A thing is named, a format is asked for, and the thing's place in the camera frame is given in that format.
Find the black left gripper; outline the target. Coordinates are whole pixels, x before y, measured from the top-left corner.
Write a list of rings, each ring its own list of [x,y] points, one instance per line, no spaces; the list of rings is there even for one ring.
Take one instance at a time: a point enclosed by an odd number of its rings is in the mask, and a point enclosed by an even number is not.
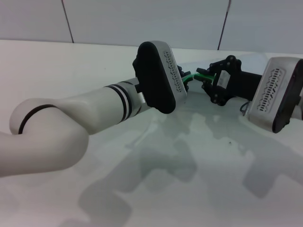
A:
[[[185,90],[188,91],[188,86],[187,86],[187,83],[185,82],[185,80],[186,80],[187,76],[191,75],[191,72],[190,71],[184,72],[181,66],[178,66],[178,70],[179,70],[183,85],[185,87]]]

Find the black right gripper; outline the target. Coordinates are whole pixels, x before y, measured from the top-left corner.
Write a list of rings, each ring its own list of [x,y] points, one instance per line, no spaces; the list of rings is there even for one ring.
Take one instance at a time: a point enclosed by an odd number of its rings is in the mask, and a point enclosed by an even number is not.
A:
[[[211,102],[219,106],[224,106],[233,97],[252,101],[262,77],[243,71],[241,60],[233,55],[211,63],[207,69],[197,68],[196,72],[214,75],[214,81],[202,79],[202,89],[210,96]]]

